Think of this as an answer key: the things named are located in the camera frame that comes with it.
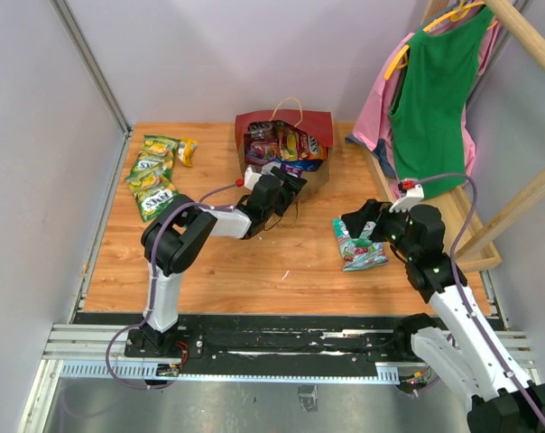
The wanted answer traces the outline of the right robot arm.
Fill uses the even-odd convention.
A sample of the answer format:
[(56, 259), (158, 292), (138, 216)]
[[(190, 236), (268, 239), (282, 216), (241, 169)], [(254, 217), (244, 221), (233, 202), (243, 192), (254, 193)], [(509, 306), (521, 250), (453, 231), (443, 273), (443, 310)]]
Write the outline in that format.
[(545, 432), (545, 383), (537, 384), (513, 359), (476, 305), (465, 275), (444, 250), (440, 211), (417, 205), (396, 212), (390, 202), (369, 199), (342, 215), (353, 238), (372, 223), (371, 239), (388, 243), (404, 259), (411, 286), (449, 334), (426, 314), (402, 321), (393, 351), (419, 358), (462, 401), (472, 432)]

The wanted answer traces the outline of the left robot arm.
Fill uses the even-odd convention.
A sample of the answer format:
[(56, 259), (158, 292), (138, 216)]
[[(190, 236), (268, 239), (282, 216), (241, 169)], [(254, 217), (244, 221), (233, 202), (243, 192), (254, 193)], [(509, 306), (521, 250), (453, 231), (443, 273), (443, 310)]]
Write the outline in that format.
[(144, 230), (141, 244), (149, 270), (143, 321), (129, 329), (125, 355), (174, 355), (187, 345), (200, 357), (202, 335), (178, 326), (178, 301), (185, 272), (210, 237), (246, 240), (259, 235), (272, 216), (281, 217), (308, 181), (279, 168), (266, 174), (245, 171), (240, 185), (249, 190), (235, 205), (210, 206), (186, 195), (173, 199)]

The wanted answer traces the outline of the green tank top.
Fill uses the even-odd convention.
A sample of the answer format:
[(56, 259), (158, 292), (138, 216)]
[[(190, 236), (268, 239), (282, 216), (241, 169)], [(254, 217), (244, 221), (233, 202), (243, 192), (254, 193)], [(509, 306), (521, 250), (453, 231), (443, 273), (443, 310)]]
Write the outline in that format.
[(409, 54), (402, 88), (391, 107), (393, 159), (400, 180), (450, 173), (423, 186), (424, 198), (441, 195), (466, 172), (461, 119), (480, 66), (479, 51), (493, 20), (480, 8), (458, 27), (428, 33)]

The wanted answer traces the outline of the green Fox's candy packet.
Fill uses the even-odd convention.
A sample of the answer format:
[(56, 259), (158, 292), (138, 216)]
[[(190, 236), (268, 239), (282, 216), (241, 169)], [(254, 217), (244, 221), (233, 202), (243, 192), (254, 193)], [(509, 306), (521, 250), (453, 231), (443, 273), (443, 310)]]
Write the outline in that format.
[(145, 135), (141, 150), (156, 156), (166, 157), (169, 153), (174, 153), (178, 148), (180, 140), (164, 135)]

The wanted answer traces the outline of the orange Fox's fruits packet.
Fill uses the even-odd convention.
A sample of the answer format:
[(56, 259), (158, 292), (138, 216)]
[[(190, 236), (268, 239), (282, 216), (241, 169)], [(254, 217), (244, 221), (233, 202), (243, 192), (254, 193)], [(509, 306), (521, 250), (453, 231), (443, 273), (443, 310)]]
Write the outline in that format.
[(279, 156), (285, 161), (325, 160), (325, 147), (312, 135), (292, 128), (284, 127), (278, 132)]

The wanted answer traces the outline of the yellow clothes hanger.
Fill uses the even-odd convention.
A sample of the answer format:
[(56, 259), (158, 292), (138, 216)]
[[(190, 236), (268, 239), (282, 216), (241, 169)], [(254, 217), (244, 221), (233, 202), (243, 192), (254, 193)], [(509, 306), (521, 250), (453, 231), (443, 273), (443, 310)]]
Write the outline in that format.
[(389, 81), (393, 76), (394, 72), (398, 69), (404, 69), (409, 64), (409, 54), (413, 47), (416, 47), (419, 42), (428, 41), (430, 36), (426, 34), (430, 33), (432, 30), (435, 30), (445, 21), (451, 21), (456, 23), (464, 19), (469, 13), (470, 9), (477, 7), (485, 7), (483, 1), (473, 1), (472, 3), (467, 3), (466, 1), (460, 1), (457, 6), (451, 9), (449, 12), (445, 12), (437, 18), (434, 18), (429, 24), (423, 27), (419, 32), (415, 33), (396, 54), (390, 64), (387, 66), (383, 79)]

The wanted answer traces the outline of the red brown paper bag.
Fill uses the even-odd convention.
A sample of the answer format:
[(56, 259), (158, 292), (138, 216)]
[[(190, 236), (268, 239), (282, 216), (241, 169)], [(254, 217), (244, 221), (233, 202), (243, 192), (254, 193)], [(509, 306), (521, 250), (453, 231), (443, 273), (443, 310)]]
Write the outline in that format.
[(279, 181), (279, 217), (328, 183), (333, 124), (327, 111), (306, 110), (298, 98), (286, 97), (272, 110), (237, 115), (235, 140), (248, 189), (267, 175)]

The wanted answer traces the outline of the yellow snack packet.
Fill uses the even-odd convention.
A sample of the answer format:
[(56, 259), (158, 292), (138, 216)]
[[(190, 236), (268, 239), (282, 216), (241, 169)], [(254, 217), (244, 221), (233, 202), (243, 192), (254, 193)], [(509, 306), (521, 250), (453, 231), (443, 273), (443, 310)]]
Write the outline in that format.
[(177, 150), (177, 155), (182, 164), (186, 167), (192, 166), (192, 158), (198, 149), (199, 142), (190, 138), (182, 137)]

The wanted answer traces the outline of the pink shirt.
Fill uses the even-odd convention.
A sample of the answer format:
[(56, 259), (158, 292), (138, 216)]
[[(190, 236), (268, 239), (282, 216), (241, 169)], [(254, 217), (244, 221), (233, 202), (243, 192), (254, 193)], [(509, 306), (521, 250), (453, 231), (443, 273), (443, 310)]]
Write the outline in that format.
[[(477, 14), (479, 12), (479, 10), (480, 8), (475, 9), (475, 11), (471, 13), (467, 18), (464, 18), (456, 23), (446, 21), (441, 24), (439, 28), (435, 29), (431, 33), (442, 34), (443, 32), (452, 30), (458, 27), (460, 24), (464, 23), (466, 20), (472, 18), (474, 14)], [(497, 30), (492, 26), (492, 23), (493, 21), (491, 21), (490, 25), (488, 26), (485, 32), (485, 36), (482, 40), (482, 45), (479, 51), (480, 66), (476, 74), (476, 78), (483, 74), (485, 70), (485, 61), (487, 60), (494, 46), (494, 38)], [(409, 39), (414, 34), (415, 33), (407, 34), (398, 46), (402, 48), (406, 43), (409, 42)], [(405, 69), (406, 68), (396, 70), (389, 81), (385, 81), (383, 79), (383, 73), (378, 74), (377, 79), (369, 93), (369, 96), (366, 99), (365, 105), (356, 120), (356, 124), (352, 132), (352, 134), (356, 138), (362, 140), (369, 145), (368, 149), (370, 151), (377, 144), (378, 139), (383, 139), (385, 141), (389, 162), (393, 166), (394, 170), (395, 165), (393, 159), (393, 131), (390, 120), (390, 111), (399, 93), (399, 90), (402, 88), (402, 83), (404, 81), (403, 73)], [(468, 130), (466, 129), (466, 106), (463, 110), (461, 126), (465, 145), (466, 172), (464, 174), (459, 173), (457, 176), (463, 180), (463, 182), (461, 183), (463, 184), (465, 181), (465, 177), (471, 173), (476, 159), (475, 143), (471, 138)], [(431, 177), (433, 177), (434, 180), (440, 180), (450, 178), (451, 176), (452, 175), (450, 173), (444, 173)]]

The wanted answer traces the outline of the teal candy packet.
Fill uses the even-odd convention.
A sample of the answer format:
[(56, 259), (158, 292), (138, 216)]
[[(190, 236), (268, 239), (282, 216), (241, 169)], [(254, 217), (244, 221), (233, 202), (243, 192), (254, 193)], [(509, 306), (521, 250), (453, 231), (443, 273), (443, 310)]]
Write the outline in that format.
[(344, 272), (364, 271), (388, 263), (383, 244), (370, 239), (375, 223), (367, 222), (358, 238), (350, 236), (340, 218), (333, 219), (332, 226), (344, 262)]

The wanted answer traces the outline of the blue Doritos chips packet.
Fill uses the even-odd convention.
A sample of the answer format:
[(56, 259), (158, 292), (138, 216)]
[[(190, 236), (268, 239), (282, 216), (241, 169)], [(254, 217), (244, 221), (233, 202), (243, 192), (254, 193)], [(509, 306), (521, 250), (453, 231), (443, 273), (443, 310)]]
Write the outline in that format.
[(303, 171), (316, 171), (320, 168), (323, 160), (296, 160), (296, 161), (285, 161), (280, 158), (276, 158), (275, 161), (279, 162), (280, 164), (285, 164), (289, 167), (303, 170)]

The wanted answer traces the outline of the red snack packet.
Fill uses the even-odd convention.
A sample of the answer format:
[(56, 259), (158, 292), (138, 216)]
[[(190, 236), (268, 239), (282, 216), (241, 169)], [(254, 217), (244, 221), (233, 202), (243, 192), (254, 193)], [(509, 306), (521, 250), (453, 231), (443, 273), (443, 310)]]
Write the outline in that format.
[(285, 126), (283, 121), (250, 123), (244, 133), (245, 161), (257, 166), (280, 161), (280, 137)]

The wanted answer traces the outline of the purple snack packet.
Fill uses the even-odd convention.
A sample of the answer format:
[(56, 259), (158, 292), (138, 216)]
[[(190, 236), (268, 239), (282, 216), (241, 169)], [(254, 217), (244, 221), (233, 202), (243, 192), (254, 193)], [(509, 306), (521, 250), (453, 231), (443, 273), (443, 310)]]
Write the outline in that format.
[(283, 173), (289, 174), (293, 177), (300, 178), (303, 170), (299, 167), (292, 166), (285, 162), (272, 161), (261, 168), (262, 174), (272, 174), (274, 169), (278, 169)]

